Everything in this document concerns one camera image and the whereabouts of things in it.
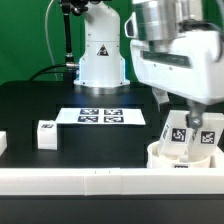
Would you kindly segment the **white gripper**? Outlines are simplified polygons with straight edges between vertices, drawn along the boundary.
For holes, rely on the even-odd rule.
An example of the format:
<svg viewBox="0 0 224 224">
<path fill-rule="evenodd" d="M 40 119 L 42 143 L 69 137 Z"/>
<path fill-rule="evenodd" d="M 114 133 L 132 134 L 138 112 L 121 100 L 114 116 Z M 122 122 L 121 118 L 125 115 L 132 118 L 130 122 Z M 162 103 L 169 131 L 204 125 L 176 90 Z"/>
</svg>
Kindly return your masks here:
<svg viewBox="0 0 224 224">
<path fill-rule="evenodd" d="M 203 104 L 224 101 L 224 44 L 217 31 L 188 31 L 168 53 L 152 53 L 140 40 L 132 40 L 130 49 L 136 77 L 153 87 L 160 112 L 170 108 L 167 92 L 189 99 L 188 128 L 202 126 Z"/>
</svg>

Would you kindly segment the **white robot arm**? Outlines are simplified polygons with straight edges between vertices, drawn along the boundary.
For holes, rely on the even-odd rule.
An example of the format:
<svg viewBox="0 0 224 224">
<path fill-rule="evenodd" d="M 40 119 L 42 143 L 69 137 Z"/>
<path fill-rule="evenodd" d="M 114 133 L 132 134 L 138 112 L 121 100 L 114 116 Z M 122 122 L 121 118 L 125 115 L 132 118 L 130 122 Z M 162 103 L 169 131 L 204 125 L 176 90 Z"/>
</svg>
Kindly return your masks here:
<svg viewBox="0 0 224 224">
<path fill-rule="evenodd" d="M 168 95 L 189 102 L 188 126 L 202 126 L 208 105 L 224 101 L 224 37 L 202 19 L 201 0 L 132 0 L 125 23 L 135 75 L 153 88 L 158 103 Z M 119 55 L 119 16 L 102 0 L 87 0 L 85 53 L 74 83 L 94 90 L 126 85 Z"/>
</svg>

